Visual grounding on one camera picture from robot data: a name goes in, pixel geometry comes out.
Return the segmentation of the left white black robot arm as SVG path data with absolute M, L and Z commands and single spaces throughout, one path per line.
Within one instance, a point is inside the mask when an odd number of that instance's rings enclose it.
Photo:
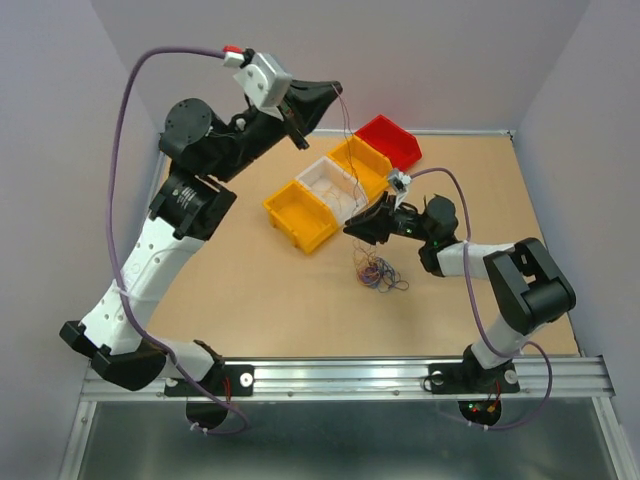
M 210 346 L 157 339 L 146 325 L 235 202 L 226 183 L 284 138 L 307 148 L 307 135 L 342 91 L 338 81 L 295 80 L 278 107 L 282 119 L 249 105 L 224 122 L 198 98 L 172 107 L 159 140 L 171 160 L 169 175 L 150 203 L 140 236 L 127 260 L 115 264 L 113 283 L 96 306 L 60 331 L 102 379 L 138 391 L 174 364 L 199 393 L 221 386 L 224 361 Z

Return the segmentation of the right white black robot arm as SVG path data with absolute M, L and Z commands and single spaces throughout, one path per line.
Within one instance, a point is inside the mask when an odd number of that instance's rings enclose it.
M 530 337 L 576 305 L 576 294 L 543 243 L 526 238 L 513 244 L 463 243 L 454 203 L 436 195 L 418 210 L 383 194 L 366 211 L 347 220 L 344 233 L 370 245 L 391 235 L 422 242 L 424 270 L 437 277 L 486 279 L 499 315 L 460 362 L 430 368 L 423 381 L 433 394 L 516 393 L 520 389 L 513 357 Z

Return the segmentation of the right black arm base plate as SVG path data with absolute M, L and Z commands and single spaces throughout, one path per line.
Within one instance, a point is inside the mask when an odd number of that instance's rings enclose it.
M 462 362 L 444 362 L 428 366 L 422 388 L 435 395 L 488 395 L 518 393 L 520 384 L 512 362 L 490 370 Z

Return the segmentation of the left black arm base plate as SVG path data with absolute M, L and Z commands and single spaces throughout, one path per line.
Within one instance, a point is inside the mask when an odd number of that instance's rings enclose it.
M 255 367 L 251 364 L 225 364 L 214 366 L 198 385 L 216 397 L 250 397 L 253 395 Z M 200 392 L 185 379 L 176 384 L 165 384 L 164 395 L 169 398 L 199 396 Z

